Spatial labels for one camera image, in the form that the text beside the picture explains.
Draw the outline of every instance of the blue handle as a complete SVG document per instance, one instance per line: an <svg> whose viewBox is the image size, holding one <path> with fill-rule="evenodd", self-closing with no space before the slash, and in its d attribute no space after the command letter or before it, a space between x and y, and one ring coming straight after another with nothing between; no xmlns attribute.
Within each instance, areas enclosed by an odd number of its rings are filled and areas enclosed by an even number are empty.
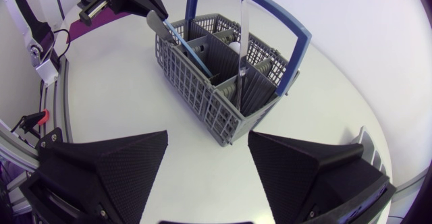
<svg viewBox="0 0 432 224"><path fill-rule="evenodd" d="M288 91L288 86L294 79L298 67L306 53L306 49L311 41L312 35L310 32L287 10L272 0L253 0L261 7L272 13L277 19L285 24L297 37L297 43L292 51L289 63L286 66L286 71L281 78L279 86L276 88L278 96L284 95ZM196 5L198 0L188 0L186 5L186 20L195 18Z"/></svg>

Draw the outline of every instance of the white wall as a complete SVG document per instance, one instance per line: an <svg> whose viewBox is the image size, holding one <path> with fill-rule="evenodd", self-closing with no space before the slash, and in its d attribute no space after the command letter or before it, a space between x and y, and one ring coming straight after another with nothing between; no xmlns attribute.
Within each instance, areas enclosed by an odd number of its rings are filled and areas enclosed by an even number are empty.
<svg viewBox="0 0 432 224"><path fill-rule="evenodd" d="M23 115L39 112L40 78L30 62L24 38L12 20L4 0L0 0L0 119L10 128ZM29 142L36 138L24 135Z"/></svg>
<svg viewBox="0 0 432 224"><path fill-rule="evenodd" d="M432 31L420 0L274 0L312 33L383 128L393 183L432 158Z"/></svg>

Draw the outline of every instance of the metal frame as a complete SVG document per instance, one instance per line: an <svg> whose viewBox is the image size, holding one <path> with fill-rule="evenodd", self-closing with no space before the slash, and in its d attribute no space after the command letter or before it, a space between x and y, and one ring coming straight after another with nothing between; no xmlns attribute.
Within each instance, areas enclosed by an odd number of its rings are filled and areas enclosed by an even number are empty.
<svg viewBox="0 0 432 224"><path fill-rule="evenodd" d="M69 62L62 57L57 81L43 90L40 110L48 109L51 114L48 122L42 127L40 135L44 136L59 127L62 129L63 139L66 142L72 142L67 88L68 69ZM21 193L19 186L38 168L38 152L19 139L17 134L12 134L6 125L0 123L0 155L25 170L7 185L14 215L30 212L32 208Z"/></svg>

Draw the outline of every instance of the white backdrop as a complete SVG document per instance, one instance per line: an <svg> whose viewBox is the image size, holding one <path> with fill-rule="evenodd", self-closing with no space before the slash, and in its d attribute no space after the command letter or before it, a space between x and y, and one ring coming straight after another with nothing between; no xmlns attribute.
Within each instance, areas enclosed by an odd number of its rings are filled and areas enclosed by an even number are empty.
<svg viewBox="0 0 432 224"><path fill-rule="evenodd" d="M432 158L432 30L420 0L274 0L312 33L383 128L399 186Z"/></svg>

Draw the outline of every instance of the plastic grid mesh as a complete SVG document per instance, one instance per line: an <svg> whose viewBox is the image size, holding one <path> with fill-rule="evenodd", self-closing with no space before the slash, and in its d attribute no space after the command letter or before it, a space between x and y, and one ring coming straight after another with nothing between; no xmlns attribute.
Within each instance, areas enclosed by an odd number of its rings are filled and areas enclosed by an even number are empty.
<svg viewBox="0 0 432 224"><path fill-rule="evenodd" d="M220 100L212 96L205 114L205 123L227 144L236 133L239 119L232 114Z"/></svg>
<svg viewBox="0 0 432 224"><path fill-rule="evenodd" d="M211 33L234 29L236 41L240 42L240 25L219 14L199 16L194 19L194 22ZM288 61L280 56L277 51L266 45L263 41L259 40L256 36L249 34L249 46L246 60L251 65L256 65L257 63L269 57L271 58L273 67L266 76L268 79L270 79L270 81L272 81L272 83L274 83L274 85L278 86L282 76L286 71L286 65L288 64Z"/></svg>
<svg viewBox="0 0 432 224"><path fill-rule="evenodd" d="M174 50L169 50L171 61L169 81L177 88L184 100L197 115L203 115L210 97L207 87L199 80L192 70L177 56Z"/></svg>
<svg viewBox="0 0 432 224"><path fill-rule="evenodd" d="M173 23L174 28L184 38L186 33L185 24L186 22L184 20ZM187 32L186 40L204 36L200 29L197 29L198 26L196 26L196 24L210 33L233 29L234 36L231 36L226 41L223 40L223 42L230 43L232 38L240 40L238 32L240 30L240 25L229 21L219 14L196 17L194 23L192 23L190 27L191 31ZM192 73L190 65L187 65L186 61L180 59L180 55L176 55L173 52L173 47L168 42L158 40L157 38L156 43L158 63L163 68L165 75L169 78L173 86L178 89L178 92L183 96L186 102L194 109L194 112L206 123L207 127L213 133L220 136L222 142L220 139L217 140L221 145L230 143L232 139L239 137L235 134L248 132L262 120L272 107L267 103L267 106L264 105L260 109L257 109L259 113L255 114L253 117L248 117L247 119L238 118L231 112L232 109L229 105L223 103L221 99L207 90L203 80ZM265 76L272 84L277 86L286 70L285 66L288 62L283 57L279 56L277 51L274 51L253 34L250 34L247 54L249 64L257 65L267 58L269 58L271 62L271 69L265 70L267 74Z"/></svg>

